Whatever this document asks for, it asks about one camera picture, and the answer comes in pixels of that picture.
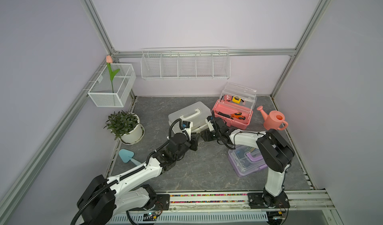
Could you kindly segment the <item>pink toolbox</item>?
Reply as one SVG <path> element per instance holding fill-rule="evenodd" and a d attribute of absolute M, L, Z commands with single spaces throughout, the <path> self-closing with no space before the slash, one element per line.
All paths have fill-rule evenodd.
<path fill-rule="evenodd" d="M 225 102 L 222 100 L 224 95 L 239 97 L 242 99 L 242 102 L 240 104 L 233 103 L 232 101 Z M 256 95 L 255 89 L 247 88 L 242 85 L 228 82 L 225 85 L 221 95 L 219 96 L 219 99 L 216 101 L 212 110 L 216 117 L 221 118 L 226 122 L 227 126 L 236 127 L 238 129 L 245 130 L 250 124 L 256 100 L 257 100 L 257 95 Z M 236 118 L 229 119 L 229 118 L 218 115 L 218 112 L 222 112 L 228 115 L 241 112 L 242 115 L 246 117 L 246 119 L 245 120 L 239 120 Z"/>

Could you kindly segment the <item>white toolbox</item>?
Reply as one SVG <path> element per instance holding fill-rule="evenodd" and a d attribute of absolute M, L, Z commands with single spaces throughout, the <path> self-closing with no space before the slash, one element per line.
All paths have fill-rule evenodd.
<path fill-rule="evenodd" d="M 168 119 L 169 125 L 171 125 L 176 119 L 179 118 L 183 121 L 192 122 L 192 133 L 200 133 L 201 131 L 208 128 L 206 123 L 206 118 L 208 116 L 211 116 L 211 110 L 201 101 L 198 101 L 170 114 Z"/>

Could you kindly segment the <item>purple clear-lid toolbox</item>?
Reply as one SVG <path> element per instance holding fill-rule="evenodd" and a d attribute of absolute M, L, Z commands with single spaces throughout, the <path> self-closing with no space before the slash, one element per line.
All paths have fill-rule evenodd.
<path fill-rule="evenodd" d="M 259 149 L 239 145 L 228 151 L 228 160 L 240 178 L 268 168 Z"/>

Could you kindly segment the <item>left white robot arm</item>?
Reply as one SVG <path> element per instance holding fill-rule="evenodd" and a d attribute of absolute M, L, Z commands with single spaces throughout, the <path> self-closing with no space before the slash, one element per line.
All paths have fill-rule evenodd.
<path fill-rule="evenodd" d="M 187 151 L 196 151 L 199 139 L 198 134 L 176 133 L 137 167 L 109 178 L 95 177 L 77 202 L 78 212 L 71 224 L 83 218 L 85 225 L 104 225 L 114 215 L 131 209 L 164 210 L 165 204 L 146 181 L 173 168 Z"/>

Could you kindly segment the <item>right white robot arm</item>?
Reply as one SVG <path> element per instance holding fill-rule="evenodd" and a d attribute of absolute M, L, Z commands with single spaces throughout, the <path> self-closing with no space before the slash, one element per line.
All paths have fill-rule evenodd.
<path fill-rule="evenodd" d="M 259 150 L 267 165 L 266 184 L 261 193 L 250 193 L 249 206 L 252 209 L 290 208 L 289 199 L 284 190 L 286 171 L 291 167 L 295 156 L 289 142 L 275 129 L 265 132 L 252 132 L 231 128 L 221 118 L 208 116 L 205 120 L 208 129 L 201 132 L 204 141 L 214 141 L 229 149 L 247 146 Z"/>

